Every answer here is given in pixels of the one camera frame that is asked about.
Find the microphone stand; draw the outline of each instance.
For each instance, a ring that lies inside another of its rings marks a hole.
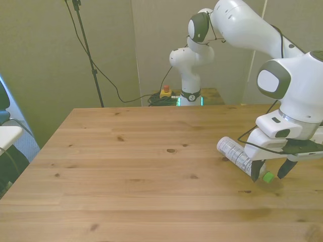
[[[83,39],[84,39],[84,43],[85,43],[85,47],[86,47],[86,52],[87,52],[87,55],[89,56],[89,60],[90,60],[91,68],[92,68],[92,74],[93,74],[96,89],[97,89],[97,94],[98,94],[99,99],[100,99],[101,107],[104,107],[104,103],[103,103],[103,99],[102,99],[102,95],[101,95],[101,91],[100,91],[100,86],[99,86],[99,83],[97,81],[97,76],[96,76],[97,75],[97,70],[94,68],[94,65],[93,65],[93,60],[92,60],[92,57],[91,57],[89,45],[87,43],[87,39],[86,39],[84,28],[83,28],[83,23],[82,23],[81,16],[80,16],[80,8],[79,8],[79,6],[81,5],[81,0],[72,0],[72,2],[73,2],[74,10],[76,11],[77,18],[79,19],[80,27],[81,27],[81,30],[82,30]]]

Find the robot logo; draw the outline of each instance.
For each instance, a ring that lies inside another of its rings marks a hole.
[[[191,95],[191,96],[189,96],[188,99],[190,99],[190,101],[193,102],[193,101],[195,101],[195,96],[194,95]]]

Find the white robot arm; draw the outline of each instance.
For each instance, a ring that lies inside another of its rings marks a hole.
[[[288,158],[279,172],[283,178],[297,161],[323,157],[323,130],[319,127],[323,121],[323,52],[304,53],[242,0],[220,0],[213,11],[201,10],[190,20],[186,50],[190,57],[179,58],[183,49],[171,54],[171,64],[182,75],[182,104],[199,105],[194,101],[200,95],[200,79],[192,67],[213,60],[214,51],[205,44],[216,37],[214,29],[235,47],[255,49],[273,58],[259,71],[257,85],[260,92],[282,105],[259,117],[259,129],[248,139],[245,152],[254,160],[253,179],[258,178],[257,170],[266,159]]]

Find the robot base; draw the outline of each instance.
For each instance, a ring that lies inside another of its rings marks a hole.
[[[185,97],[180,96],[178,106],[203,106],[203,97],[198,97],[194,102],[188,101]]]

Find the white panel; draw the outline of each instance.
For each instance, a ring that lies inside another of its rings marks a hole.
[[[279,80],[269,71],[263,70],[258,76],[258,86],[267,92],[275,92],[279,86]]]

